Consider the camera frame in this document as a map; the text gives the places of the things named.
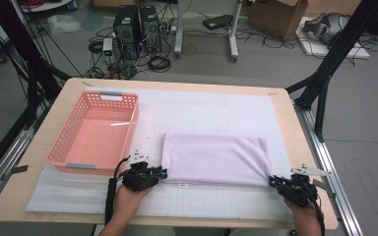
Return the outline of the closed cardboard box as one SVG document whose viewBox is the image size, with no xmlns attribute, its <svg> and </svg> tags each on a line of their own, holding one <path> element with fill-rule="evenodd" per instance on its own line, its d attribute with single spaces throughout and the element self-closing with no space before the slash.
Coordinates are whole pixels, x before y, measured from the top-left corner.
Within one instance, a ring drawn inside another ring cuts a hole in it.
<svg viewBox="0 0 378 236">
<path fill-rule="evenodd" d="M 140 0 L 93 0 L 95 7 L 114 8 L 121 5 L 138 5 Z"/>
<path fill-rule="evenodd" d="M 308 0 L 305 16 L 319 16 L 321 13 L 352 15 L 361 0 Z"/>
</svg>

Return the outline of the grey metal bracket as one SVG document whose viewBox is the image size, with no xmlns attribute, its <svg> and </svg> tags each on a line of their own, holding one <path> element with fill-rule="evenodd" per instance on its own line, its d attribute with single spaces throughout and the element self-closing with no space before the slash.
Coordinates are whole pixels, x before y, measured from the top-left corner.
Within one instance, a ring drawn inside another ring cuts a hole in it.
<svg viewBox="0 0 378 236">
<path fill-rule="evenodd" d="M 326 183 L 314 179 L 314 180 L 313 180 L 313 184 L 314 184 L 316 187 L 319 187 L 319 188 L 325 190 L 326 193 L 327 193 L 327 195 L 328 195 L 328 197 L 329 197 L 330 199 L 334 199 L 334 198 L 336 197 L 336 193 L 334 193 L 334 192 L 332 191 L 331 187 L 329 187 Z"/>
<path fill-rule="evenodd" d="M 11 178 L 12 175 L 22 173 L 22 172 L 26 172 L 26 171 L 28 171 L 28 169 L 29 169 L 28 165 L 13 167 L 9 170 L 8 173 L 5 173 L 1 176 L 1 180 L 2 181 L 8 181 Z"/>
</svg>

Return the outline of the round white table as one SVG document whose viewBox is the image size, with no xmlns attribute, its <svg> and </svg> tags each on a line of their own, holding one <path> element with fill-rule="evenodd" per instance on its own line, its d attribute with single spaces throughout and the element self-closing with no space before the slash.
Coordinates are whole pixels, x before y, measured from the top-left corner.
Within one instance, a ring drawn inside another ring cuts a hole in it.
<svg viewBox="0 0 378 236">
<path fill-rule="evenodd" d="M 21 4 L 20 7 L 24 13 L 27 13 L 27 12 L 34 13 L 34 12 L 48 11 L 48 10 L 56 9 L 59 7 L 66 7 L 71 1 L 72 0 L 61 0 L 60 2 L 49 2 L 48 0 L 46 0 L 40 6 L 29 7 L 29 6 L 25 6 Z"/>
</svg>

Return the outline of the black flat device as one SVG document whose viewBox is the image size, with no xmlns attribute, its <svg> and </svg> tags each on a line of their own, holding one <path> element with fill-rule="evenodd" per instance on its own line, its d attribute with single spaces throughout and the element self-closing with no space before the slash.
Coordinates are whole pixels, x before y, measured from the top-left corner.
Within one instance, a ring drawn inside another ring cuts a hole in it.
<svg viewBox="0 0 378 236">
<path fill-rule="evenodd" d="M 217 30 L 225 28 L 232 23 L 232 15 L 222 15 L 218 17 L 203 20 L 203 26 L 208 30 Z"/>
</svg>

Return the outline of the small white box device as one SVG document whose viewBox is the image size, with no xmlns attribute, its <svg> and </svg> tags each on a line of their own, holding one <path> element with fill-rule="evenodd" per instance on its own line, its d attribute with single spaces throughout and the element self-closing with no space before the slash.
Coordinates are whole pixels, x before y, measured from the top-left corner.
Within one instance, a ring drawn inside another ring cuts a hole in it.
<svg viewBox="0 0 378 236">
<path fill-rule="evenodd" d="M 111 38 L 105 38 L 103 40 L 102 53 L 104 55 L 105 62 L 107 64 L 113 63 L 113 40 Z"/>
</svg>

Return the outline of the white metal stand leg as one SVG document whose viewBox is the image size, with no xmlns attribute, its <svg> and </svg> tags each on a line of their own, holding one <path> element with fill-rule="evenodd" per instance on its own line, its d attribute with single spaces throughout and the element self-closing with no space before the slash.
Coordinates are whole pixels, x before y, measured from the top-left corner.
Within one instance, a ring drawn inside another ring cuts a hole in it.
<svg viewBox="0 0 378 236">
<path fill-rule="evenodd" d="M 182 13 L 183 13 L 183 6 L 181 4 L 181 0 L 177 0 L 176 32 L 175 32 L 175 42 L 174 42 L 174 54 L 176 58 L 179 58 L 182 52 L 182 43 L 183 43 Z"/>
<path fill-rule="evenodd" d="M 236 62 L 238 59 L 238 47 L 236 42 L 236 30 L 238 25 L 238 20 L 240 16 L 242 8 L 242 0 L 236 0 L 233 18 L 232 18 L 232 24 L 231 29 L 228 32 L 228 42 L 229 42 L 229 48 L 230 48 L 230 58 Z"/>
</svg>

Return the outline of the person's left hand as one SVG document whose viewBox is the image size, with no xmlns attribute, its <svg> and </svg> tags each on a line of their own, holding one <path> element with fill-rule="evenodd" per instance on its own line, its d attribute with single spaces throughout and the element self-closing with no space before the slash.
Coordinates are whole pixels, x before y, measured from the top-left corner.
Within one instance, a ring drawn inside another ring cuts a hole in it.
<svg viewBox="0 0 378 236">
<path fill-rule="evenodd" d="M 141 200 L 151 192 L 151 188 L 134 192 L 125 186 L 116 191 L 114 213 L 112 218 L 117 222 L 128 223 L 138 211 Z"/>
</svg>

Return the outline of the grey round appliance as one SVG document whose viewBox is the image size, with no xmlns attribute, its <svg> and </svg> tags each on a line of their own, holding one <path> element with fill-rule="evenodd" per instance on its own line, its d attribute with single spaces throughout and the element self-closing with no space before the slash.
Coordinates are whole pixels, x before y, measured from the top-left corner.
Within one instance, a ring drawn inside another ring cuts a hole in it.
<svg viewBox="0 0 378 236">
<path fill-rule="evenodd" d="M 348 18 L 339 13 L 322 13 L 313 20 L 304 23 L 304 32 L 311 32 L 325 44 L 331 41 L 346 27 Z"/>
</svg>

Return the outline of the white floor board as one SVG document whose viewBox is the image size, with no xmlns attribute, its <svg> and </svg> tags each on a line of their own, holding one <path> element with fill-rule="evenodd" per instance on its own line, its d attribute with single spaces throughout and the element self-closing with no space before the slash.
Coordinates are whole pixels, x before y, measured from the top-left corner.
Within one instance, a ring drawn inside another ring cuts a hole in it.
<svg viewBox="0 0 378 236">
<path fill-rule="evenodd" d="M 296 37 L 301 45 L 303 52 L 307 56 L 315 56 L 319 58 L 324 58 L 328 52 L 328 46 L 319 40 L 312 32 L 304 32 L 304 23 L 308 21 L 308 17 L 303 17 L 300 24 L 296 30 Z M 369 53 L 359 44 L 356 43 L 354 47 L 350 50 L 347 59 L 368 59 L 370 57 Z"/>
</svg>

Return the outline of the person's right hand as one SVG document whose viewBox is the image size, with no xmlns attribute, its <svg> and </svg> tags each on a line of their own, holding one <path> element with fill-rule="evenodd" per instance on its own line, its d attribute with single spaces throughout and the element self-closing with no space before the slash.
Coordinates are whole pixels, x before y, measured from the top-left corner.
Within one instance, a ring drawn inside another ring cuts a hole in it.
<svg viewBox="0 0 378 236">
<path fill-rule="evenodd" d="M 317 213 L 312 207 L 301 207 L 295 205 L 288 199 L 284 199 L 283 202 L 291 210 L 293 215 L 293 224 L 295 228 L 319 228 L 320 223 L 317 217 Z"/>
</svg>

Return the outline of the black metal frame strut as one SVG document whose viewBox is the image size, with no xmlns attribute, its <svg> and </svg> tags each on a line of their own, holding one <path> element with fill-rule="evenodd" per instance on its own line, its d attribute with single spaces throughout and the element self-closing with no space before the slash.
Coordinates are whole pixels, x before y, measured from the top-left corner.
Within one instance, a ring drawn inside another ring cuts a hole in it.
<svg viewBox="0 0 378 236">
<path fill-rule="evenodd" d="M 28 84 L 28 106 L 24 114 L 29 127 L 37 120 L 38 107 L 44 101 L 54 102 L 60 93 L 62 86 L 56 78 L 67 82 L 71 76 L 52 66 L 39 53 L 10 0 L 0 0 L 0 26 L 23 59 L 23 63 L 17 62 L 11 55 L 11 49 L 0 38 L 0 46 L 10 57 L 19 77 Z"/>
<path fill-rule="evenodd" d="M 301 96 L 294 101 L 302 110 L 310 110 L 318 99 L 314 133 L 320 142 L 324 142 L 323 124 L 330 80 L 377 14 L 378 0 L 361 0 L 317 70 L 285 89 L 288 93 L 303 89 Z"/>
</svg>

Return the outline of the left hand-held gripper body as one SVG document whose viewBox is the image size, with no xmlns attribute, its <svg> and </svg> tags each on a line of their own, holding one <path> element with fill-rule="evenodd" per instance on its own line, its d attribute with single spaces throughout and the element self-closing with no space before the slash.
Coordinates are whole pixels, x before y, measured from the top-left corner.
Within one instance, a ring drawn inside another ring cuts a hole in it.
<svg viewBox="0 0 378 236">
<path fill-rule="evenodd" d="M 122 173 L 122 185 L 134 192 L 140 192 L 155 186 L 159 182 L 156 173 L 150 173 L 146 161 L 132 163 L 130 168 Z"/>
</svg>

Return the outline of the teal sheet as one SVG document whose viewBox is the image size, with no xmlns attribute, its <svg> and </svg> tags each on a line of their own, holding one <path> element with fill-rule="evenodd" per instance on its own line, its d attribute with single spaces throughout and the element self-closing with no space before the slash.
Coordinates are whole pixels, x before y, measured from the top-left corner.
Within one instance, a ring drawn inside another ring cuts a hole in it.
<svg viewBox="0 0 378 236">
<path fill-rule="evenodd" d="M 102 16 L 98 11 L 89 11 L 84 20 L 81 22 L 81 28 L 86 31 L 94 31 L 100 27 L 104 22 L 104 16 Z"/>
</svg>

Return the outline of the black computer tower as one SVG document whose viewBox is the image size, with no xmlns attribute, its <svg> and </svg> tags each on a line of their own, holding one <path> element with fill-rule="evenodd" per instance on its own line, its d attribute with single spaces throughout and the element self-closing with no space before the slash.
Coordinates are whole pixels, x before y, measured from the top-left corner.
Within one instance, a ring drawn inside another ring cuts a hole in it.
<svg viewBox="0 0 378 236">
<path fill-rule="evenodd" d="M 138 58 L 138 43 L 142 39 L 138 8 L 136 5 L 121 5 L 118 8 L 113 29 L 122 59 Z"/>
<path fill-rule="evenodd" d="M 157 53 L 161 51 L 159 20 L 155 6 L 143 6 L 140 8 L 140 17 L 146 51 Z"/>
</svg>

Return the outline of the lilac printed towel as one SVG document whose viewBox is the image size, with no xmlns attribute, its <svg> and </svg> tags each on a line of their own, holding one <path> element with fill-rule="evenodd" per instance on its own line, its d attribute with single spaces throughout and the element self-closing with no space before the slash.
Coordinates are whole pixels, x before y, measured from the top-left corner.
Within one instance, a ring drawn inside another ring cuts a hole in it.
<svg viewBox="0 0 378 236">
<path fill-rule="evenodd" d="M 259 137 L 167 133 L 161 165 L 169 183 L 265 187 L 272 164 Z"/>
</svg>

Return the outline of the pink plastic basket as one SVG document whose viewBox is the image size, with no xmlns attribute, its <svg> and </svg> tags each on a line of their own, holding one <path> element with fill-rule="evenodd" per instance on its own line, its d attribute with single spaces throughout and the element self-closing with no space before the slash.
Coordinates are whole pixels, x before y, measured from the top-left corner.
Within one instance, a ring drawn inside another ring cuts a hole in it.
<svg viewBox="0 0 378 236">
<path fill-rule="evenodd" d="M 79 95 L 46 162 L 64 172 L 111 175 L 129 155 L 138 118 L 137 94 L 86 90 Z"/>
</svg>

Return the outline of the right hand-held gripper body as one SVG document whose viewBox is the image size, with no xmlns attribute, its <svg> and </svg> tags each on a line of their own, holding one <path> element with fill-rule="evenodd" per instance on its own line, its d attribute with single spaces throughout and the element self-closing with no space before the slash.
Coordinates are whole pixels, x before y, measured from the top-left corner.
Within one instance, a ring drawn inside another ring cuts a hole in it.
<svg viewBox="0 0 378 236">
<path fill-rule="evenodd" d="M 291 168 L 290 172 L 292 175 L 289 179 L 285 178 L 284 183 L 278 183 L 277 191 L 282 197 L 300 207 L 308 206 L 310 203 L 315 202 L 318 197 L 315 185 L 310 182 L 310 176 L 331 175 L 330 171 L 307 166 L 306 164 Z"/>
</svg>

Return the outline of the open cardboard box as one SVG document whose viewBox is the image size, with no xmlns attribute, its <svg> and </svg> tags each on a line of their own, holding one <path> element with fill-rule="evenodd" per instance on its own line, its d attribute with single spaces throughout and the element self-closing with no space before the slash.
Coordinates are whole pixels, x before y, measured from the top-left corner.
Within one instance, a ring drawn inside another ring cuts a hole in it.
<svg viewBox="0 0 378 236">
<path fill-rule="evenodd" d="M 287 40 L 294 36 L 307 7 L 308 0 L 255 0 L 248 26 Z"/>
</svg>

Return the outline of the clear plastic bag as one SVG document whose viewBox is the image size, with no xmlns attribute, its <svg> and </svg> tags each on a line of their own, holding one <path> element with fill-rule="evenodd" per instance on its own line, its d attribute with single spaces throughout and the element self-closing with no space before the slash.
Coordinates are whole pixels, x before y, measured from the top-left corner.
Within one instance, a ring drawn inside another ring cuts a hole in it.
<svg viewBox="0 0 378 236">
<path fill-rule="evenodd" d="M 52 34 L 71 33 L 81 29 L 80 23 L 70 15 L 54 15 L 47 22 Z"/>
</svg>

